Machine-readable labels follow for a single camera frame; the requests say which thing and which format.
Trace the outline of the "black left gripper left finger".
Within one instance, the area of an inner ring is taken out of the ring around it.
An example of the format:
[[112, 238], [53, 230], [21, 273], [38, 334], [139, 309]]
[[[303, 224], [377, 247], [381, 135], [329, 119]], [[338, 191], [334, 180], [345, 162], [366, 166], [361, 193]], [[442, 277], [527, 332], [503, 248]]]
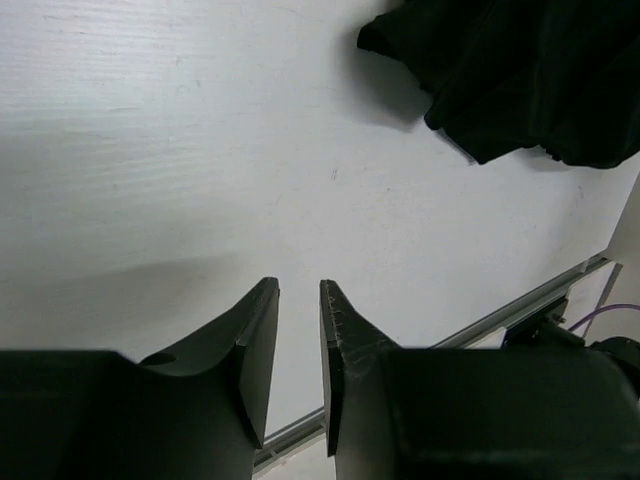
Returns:
[[195, 378], [220, 368], [250, 442], [264, 445], [279, 318], [279, 283], [258, 281], [234, 306], [140, 365]]

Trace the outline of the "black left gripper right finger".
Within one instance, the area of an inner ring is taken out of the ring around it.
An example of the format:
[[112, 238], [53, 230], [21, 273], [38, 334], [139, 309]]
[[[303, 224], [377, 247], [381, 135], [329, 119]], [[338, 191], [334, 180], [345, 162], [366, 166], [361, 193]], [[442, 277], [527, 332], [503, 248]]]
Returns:
[[327, 453], [375, 426], [384, 405], [378, 357], [400, 345], [364, 318], [334, 280], [320, 282], [320, 334]]

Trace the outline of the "black pleated skirt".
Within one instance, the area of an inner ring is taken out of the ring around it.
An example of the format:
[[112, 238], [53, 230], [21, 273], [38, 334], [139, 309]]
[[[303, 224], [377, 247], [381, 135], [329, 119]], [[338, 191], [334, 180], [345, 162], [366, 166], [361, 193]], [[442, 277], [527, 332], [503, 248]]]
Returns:
[[404, 64], [426, 125], [480, 164], [539, 147], [611, 169], [639, 150], [635, 1], [406, 1], [357, 45]]

